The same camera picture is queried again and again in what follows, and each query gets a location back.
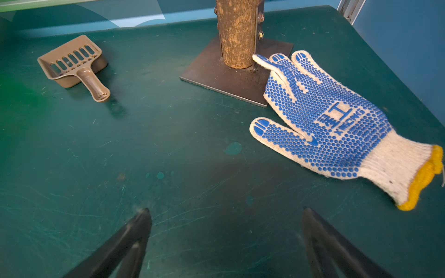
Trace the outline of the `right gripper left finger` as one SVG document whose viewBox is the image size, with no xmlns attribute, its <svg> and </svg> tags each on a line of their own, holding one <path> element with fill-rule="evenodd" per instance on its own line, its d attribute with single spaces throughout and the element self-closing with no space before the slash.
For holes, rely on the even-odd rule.
<svg viewBox="0 0 445 278">
<path fill-rule="evenodd" d="M 137 278 L 146 254 L 152 228 L 148 208 L 140 210 L 91 256 L 65 274 L 66 278 Z"/>
</svg>

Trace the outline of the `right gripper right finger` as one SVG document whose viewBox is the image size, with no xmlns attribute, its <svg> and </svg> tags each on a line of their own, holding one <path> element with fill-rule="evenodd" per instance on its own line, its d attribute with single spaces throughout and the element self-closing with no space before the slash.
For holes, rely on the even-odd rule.
<svg viewBox="0 0 445 278">
<path fill-rule="evenodd" d="M 389 272 L 357 249 L 346 237 L 310 207 L 302 214 L 302 231 L 314 278 L 391 278 Z"/>
</svg>

